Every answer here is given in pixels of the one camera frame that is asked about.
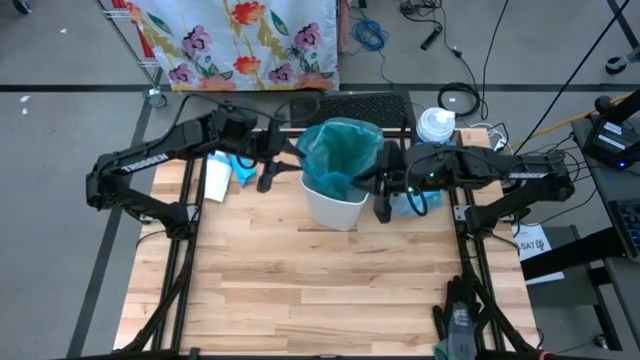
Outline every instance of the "floral curtain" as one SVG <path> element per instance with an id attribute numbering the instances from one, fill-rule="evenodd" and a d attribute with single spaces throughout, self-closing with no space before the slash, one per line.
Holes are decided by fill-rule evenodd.
<path id="1" fill-rule="evenodd" d="M 174 90 L 338 89 L 336 0 L 131 0 Z"/>

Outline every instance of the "gray floor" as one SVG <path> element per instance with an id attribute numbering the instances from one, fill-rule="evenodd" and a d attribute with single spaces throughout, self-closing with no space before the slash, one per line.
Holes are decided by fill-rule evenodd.
<path id="1" fill-rule="evenodd" d="M 145 78 L 129 58 L 92 1 L 31 0 L 34 13 L 20 16 L 9 1 L 0 2 L 0 86 L 16 84 L 144 84 Z M 369 0 L 366 14 L 391 34 L 383 53 L 384 71 L 397 83 L 439 84 L 469 81 L 463 66 L 446 51 L 440 37 L 427 52 L 420 43 L 431 32 L 426 24 L 411 23 L 397 11 L 397 0 Z M 482 64 L 502 2 L 495 0 L 445 1 L 449 43 L 464 52 L 476 77 Z M 488 84 L 562 84 L 612 16 L 604 0 L 512 1 L 496 38 L 487 68 Z M 634 2 L 626 18 L 640 35 L 640 6 Z M 135 36 L 127 21 L 127 36 Z M 630 51 L 615 25 L 576 77 L 576 84 L 639 84 L 640 66 L 611 77 L 603 62 Z M 341 56 L 343 84 L 380 84 L 381 58 L 360 52 Z M 621 92 L 568 92 L 545 125 L 553 125 L 592 107 L 593 100 Z M 24 103 L 22 96 L 31 97 Z M 512 142 L 522 139 L 544 113 L 553 92 L 495 92 L 486 95 L 489 122 L 504 121 Z M 169 106 L 153 110 L 146 139 L 167 128 L 182 95 L 167 94 Z M 265 111 L 291 94 L 251 94 Z M 435 92 L 412 92 L 423 106 L 436 105 Z M 454 94 L 463 106 L 464 96 Z M 0 93 L 0 176 L 3 214 L 0 226 L 0 353 L 11 359 L 64 357 L 78 319 L 93 264 L 109 213 L 85 205 L 84 175 L 99 154 L 129 146 L 143 99 L 129 93 Z M 207 111 L 194 102 L 185 118 Z M 477 122 L 477 116 L 468 119 Z M 563 139 L 564 128 L 535 139 L 535 149 Z M 133 186 L 148 191 L 153 172 L 137 174 Z M 527 221 L 534 222 L 582 202 L 593 190 L 584 180 L 576 195 L 563 204 L 537 204 Z M 549 225 L 576 224 L 586 235 L 609 225 L 598 198 L 558 217 Z M 84 354 L 111 350 L 128 283 L 135 239 L 140 225 L 124 216 L 115 238 Z M 601 358 L 638 358 L 624 316 L 611 289 L 608 304 L 625 351 L 608 353 L 587 346 L 569 352 Z M 534 309 L 545 334 L 545 348 L 558 351 L 589 341 L 601 330 L 591 308 Z"/>

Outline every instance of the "wooden table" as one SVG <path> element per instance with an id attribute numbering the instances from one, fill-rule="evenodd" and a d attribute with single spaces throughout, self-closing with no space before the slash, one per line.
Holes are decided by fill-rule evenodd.
<path id="1" fill-rule="evenodd" d="M 462 136 L 466 145 L 488 144 L 486 130 Z M 183 172 L 182 162 L 158 167 L 151 195 L 177 200 Z M 431 355 L 431 308 L 461 272 L 450 207 L 380 224 L 369 202 L 352 231 L 337 232 L 311 219 L 299 178 L 281 174 L 267 194 L 233 179 L 223 204 L 205 201 L 181 352 Z M 475 192 L 478 204 L 501 196 L 497 183 Z M 142 235 L 159 229 L 145 226 Z M 512 239 L 506 224 L 496 234 Z M 156 308 L 169 242 L 157 235 L 138 248 L 115 348 Z M 497 303 L 535 346 L 518 255 L 496 239 L 485 244 Z M 172 322 L 170 313 L 168 332 Z"/>

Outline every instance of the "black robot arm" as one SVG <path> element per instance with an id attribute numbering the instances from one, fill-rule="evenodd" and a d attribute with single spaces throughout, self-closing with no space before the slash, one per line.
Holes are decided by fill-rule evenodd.
<path id="1" fill-rule="evenodd" d="M 420 144 L 403 151 L 388 141 L 376 164 L 354 180 L 354 185 L 377 196 L 374 211 L 382 223 L 391 220 L 390 197 L 412 192 L 478 190 L 496 180 L 527 180 L 525 185 L 486 206 L 464 211 L 469 231 L 493 228 L 503 216 L 537 201 L 565 201 L 574 193 L 564 154 L 502 155 L 476 146 Z"/>
<path id="2" fill-rule="evenodd" d="M 86 177 L 87 203 L 98 210 L 119 206 L 138 220 L 141 217 L 157 219 L 165 226 L 168 237 L 188 238 L 193 232 L 191 217 L 194 214 L 185 204 L 167 204 L 135 191 L 123 177 L 169 160 L 205 158 L 220 150 L 250 159 L 254 164 L 264 163 L 258 190 L 269 191 L 275 175 L 300 170 L 295 165 L 274 162 L 273 158 L 281 152 L 305 155 L 289 142 L 275 121 L 269 123 L 267 130 L 254 132 L 257 115 L 247 110 L 252 108 L 248 100 L 228 102 L 216 111 L 172 127 L 159 139 L 100 156 Z"/>

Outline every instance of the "white bottle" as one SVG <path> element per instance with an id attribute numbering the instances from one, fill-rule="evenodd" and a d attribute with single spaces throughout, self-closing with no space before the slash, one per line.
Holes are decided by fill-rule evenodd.
<path id="1" fill-rule="evenodd" d="M 439 107 L 428 108 L 416 125 L 419 142 L 446 142 L 456 127 L 456 113 Z"/>

